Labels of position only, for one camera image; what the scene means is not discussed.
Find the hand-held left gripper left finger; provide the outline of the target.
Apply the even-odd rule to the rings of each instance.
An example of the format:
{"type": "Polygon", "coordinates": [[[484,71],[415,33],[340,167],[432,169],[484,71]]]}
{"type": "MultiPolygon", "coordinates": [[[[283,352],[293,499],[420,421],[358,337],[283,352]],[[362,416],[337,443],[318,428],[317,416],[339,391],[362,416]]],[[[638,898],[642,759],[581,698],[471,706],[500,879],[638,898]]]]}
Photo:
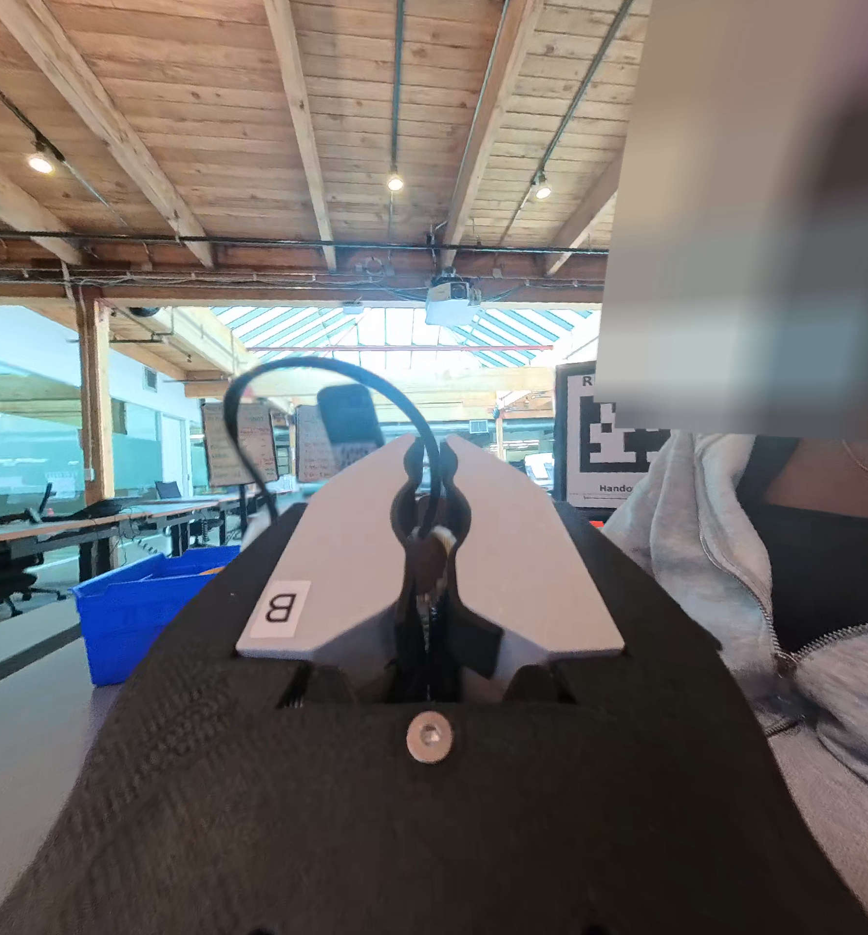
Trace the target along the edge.
{"type": "Polygon", "coordinates": [[[414,499],[404,435],[335,474],[311,497],[236,645],[260,658],[394,658],[405,582],[396,498],[414,499]]]}

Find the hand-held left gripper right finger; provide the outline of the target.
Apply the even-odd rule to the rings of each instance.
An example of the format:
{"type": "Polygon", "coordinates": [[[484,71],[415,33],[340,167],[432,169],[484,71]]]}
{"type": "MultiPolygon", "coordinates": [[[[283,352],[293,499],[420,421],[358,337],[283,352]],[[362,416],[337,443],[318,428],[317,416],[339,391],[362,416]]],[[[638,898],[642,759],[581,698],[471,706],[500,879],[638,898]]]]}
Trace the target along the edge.
{"type": "Polygon", "coordinates": [[[624,639],[547,492],[456,435],[440,464],[458,522],[445,626],[458,663],[510,680],[524,666],[620,655],[624,639]]]}

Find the blue plastic bin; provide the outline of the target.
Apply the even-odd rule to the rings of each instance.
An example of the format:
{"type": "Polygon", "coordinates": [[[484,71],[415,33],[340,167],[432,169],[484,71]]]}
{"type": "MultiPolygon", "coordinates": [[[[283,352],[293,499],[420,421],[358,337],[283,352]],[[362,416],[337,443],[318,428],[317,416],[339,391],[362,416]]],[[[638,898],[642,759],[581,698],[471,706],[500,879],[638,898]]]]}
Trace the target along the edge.
{"type": "Polygon", "coordinates": [[[240,551],[226,545],[151,555],[73,586],[91,684],[123,684],[168,623],[240,551]]]}

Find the wooden office desk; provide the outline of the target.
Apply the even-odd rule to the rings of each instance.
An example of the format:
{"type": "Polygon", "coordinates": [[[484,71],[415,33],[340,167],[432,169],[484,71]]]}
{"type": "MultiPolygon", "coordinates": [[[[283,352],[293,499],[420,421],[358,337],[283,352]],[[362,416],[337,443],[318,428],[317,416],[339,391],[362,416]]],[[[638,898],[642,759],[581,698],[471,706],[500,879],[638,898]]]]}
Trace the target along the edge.
{"type": "Polygon", "coordinates": [[[45,555],[75,549],[80,575],[89,580],[113,567],[118,541],[164,536],[179,556],[191,546],[191,524],[224,524],[239,510],[240,497],[231,495],[139,504],[112,516],[1,524],[0,567],[39,568],[45,555]]]}

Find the whiteboard on stand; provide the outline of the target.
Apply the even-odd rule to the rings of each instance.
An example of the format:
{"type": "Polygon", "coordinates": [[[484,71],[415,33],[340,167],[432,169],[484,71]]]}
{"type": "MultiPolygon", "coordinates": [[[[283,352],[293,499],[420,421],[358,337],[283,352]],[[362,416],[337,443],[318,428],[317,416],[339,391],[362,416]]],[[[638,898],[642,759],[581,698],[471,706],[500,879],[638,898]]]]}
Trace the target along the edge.
{"type": "Polygon", "coordinates": [[[297,477],[302,484],[319,484],[337,471],[334,452],[318,406],[296,409],[297,477]]]}
{"type": "MultiPolygon", "coordinates": [[[[224,488],[254,485],[253,476],[230,440],[223,409],[220,402],[205,401],[201,406],[208,483],[224,488]]],[[[276,482],[279,473],[271,408],[263,402],[242,403],[238,425],[242,450],[254,462],[265,483],[276,482]]]]}

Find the framed black white marker poster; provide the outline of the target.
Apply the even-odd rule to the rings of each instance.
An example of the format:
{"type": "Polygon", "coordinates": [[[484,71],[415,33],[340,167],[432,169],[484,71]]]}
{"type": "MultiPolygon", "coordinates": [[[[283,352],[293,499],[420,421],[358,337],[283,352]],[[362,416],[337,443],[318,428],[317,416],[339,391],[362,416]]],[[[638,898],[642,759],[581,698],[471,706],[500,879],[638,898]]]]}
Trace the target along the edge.
{"type": "Polygon", "coordinates": [[[596,362],[556,368],[553,498],[604,523],[648,474],[670,431],[617,423],[596,389],[596,362]]]}

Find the white ceiling projector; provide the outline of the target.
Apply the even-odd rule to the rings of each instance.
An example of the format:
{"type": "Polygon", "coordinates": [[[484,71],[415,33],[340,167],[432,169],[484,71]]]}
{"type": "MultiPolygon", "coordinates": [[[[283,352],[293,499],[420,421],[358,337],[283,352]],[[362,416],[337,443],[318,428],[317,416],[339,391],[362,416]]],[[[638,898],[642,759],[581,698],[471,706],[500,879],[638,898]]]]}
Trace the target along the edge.
{"type": "Polygon", "coordinates": [[[456,275],[437,276],[429,284],[425,310],[430,326],[471,325],[482,310],[482,291],[456,275]]]}

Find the person's grey hoodie torso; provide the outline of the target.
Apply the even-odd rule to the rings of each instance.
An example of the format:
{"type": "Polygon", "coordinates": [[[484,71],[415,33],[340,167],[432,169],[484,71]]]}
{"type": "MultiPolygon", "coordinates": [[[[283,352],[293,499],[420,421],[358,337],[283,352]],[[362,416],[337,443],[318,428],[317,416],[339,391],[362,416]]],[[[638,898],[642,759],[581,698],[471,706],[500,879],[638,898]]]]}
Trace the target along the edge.
{"type": "Polygon", "coordinates": [[[603,532],[720,643],[868,912],[868,440],[674,432],[603,532]]]}

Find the wooden support post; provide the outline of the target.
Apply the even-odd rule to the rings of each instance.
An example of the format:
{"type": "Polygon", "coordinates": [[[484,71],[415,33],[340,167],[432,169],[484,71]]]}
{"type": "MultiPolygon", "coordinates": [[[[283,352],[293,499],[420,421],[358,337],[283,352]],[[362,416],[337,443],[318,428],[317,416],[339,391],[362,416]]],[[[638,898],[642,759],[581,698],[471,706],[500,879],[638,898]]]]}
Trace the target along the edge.
{"type": "Polygon", "coordinates": [[[110,310],[96,289],[77,290],[77,336],[85,499],[94,504],[115,496],[110,310]]]}

